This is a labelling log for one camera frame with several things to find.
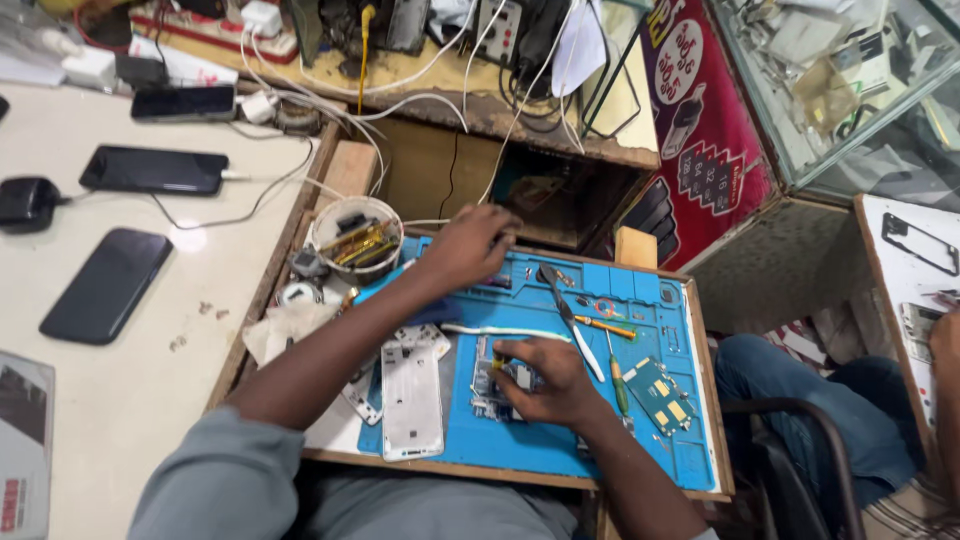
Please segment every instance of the jeans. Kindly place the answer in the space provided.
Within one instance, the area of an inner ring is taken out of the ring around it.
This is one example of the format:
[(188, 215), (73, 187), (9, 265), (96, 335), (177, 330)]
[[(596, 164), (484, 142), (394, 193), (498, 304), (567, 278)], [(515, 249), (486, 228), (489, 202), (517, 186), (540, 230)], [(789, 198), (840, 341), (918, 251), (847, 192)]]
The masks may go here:
[[(721, 402), (798, 398), (823, 409), (846, 444), (861, 508), (899, 490), (924, 467), (903, 376), (889, 358), (864, 356), (824, 379), (765, 339), (740, 334), (720, 343), (714, 372)], [(828, 525), (835, 528), (842, 519), (839, 488), (820, 428), (803, 414), (776, 412), (763, 418), (783, 439)], [(724, 425), (736, 466), (749, 451), (749, 415), (724, 415)]]

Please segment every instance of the phone charger adapter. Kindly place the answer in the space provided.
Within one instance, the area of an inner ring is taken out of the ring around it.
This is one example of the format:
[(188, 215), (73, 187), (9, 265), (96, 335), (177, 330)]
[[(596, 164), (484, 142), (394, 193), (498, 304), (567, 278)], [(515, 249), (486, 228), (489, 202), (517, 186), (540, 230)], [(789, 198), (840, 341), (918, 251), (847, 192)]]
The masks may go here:
[(0, 183), (0, 231), (37, 233), (50, 227), (60, 190), (39, 176), (10, 178)]

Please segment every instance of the plastic container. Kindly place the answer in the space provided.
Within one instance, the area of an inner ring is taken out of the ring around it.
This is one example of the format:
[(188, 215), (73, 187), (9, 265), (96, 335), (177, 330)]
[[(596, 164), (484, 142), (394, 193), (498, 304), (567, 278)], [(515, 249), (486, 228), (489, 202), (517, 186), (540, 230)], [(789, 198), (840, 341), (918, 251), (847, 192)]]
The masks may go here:
[(380, 222), (391, 222), (392, 225), (387, 232), (396, 236), (399, 242), (396, 249), (390, 256), (370, 268), (346, 268), (320, 253), (320, 259), (326, 263), (343, 281), (352, 285), (363, 286), (379, 280), (396, 268), (396, 262), (400, 258), (400, 246), (403, 245), (403, 223), (400, 216), (396, 215), (394, 209), (390, 208), (383, 201), (373, 199), (373, 197), (347, 197), (342, 201), (337, 201), (326, 207), (320, 212), (317, 220), (313, 224), (313, 245), (319, 252), (320, 249), (336, 239), (340, 235), (340, 228), (337, 227), (337, 221), (357, 212), (363, 212), (368, 218), (377, 218)]

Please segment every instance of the yellow screwdriver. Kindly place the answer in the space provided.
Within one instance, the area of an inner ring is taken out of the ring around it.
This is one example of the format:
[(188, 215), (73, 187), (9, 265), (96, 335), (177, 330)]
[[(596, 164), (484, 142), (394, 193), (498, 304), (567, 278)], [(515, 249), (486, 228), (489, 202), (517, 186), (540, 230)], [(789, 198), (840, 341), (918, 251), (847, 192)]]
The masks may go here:
[(613, 391), (616, 393), (616, 406), (620, 408), (622, 416), (630, 416), (630, 402), (627, 401), (627, 390), (623, 387), (623, 376), (620, 375), (620, 364), (616, 363), (613, 354), (613, 345), (610, 342), (610, 331), (607, 330), (607, 347), (610, 348), (610, 377), (613, 379)]

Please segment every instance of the glass display case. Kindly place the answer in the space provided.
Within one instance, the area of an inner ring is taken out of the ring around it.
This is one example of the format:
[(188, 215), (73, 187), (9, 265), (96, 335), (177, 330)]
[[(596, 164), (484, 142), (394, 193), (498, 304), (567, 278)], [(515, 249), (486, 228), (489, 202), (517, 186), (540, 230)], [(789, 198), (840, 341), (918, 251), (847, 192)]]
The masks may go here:
[(707, 1), (788, 191), (960, 211), (960, 2)]

